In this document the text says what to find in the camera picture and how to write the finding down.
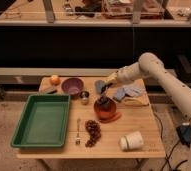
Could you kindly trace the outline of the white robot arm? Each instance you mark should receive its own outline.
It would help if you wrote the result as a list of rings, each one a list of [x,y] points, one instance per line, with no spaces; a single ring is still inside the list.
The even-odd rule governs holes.
[[[169,73],[163,62],[153,53],[143,53],[137,62],[112,73],[105,80],[102,91],[105,92],[109,87],[126,85],[137,79],[148,77],[152,77],[159,83],[191,123],[191,88]],[[191,171],[191,146],[187,171]]]

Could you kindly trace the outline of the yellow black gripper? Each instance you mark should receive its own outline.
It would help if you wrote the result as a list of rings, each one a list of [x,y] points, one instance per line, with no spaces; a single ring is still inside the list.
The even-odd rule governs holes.
[[[117,73],[114,72],[110,76],[107,77],[105,84],[101,88],[101,92],[104,93],[109,87],[115,85],[117,83]]]

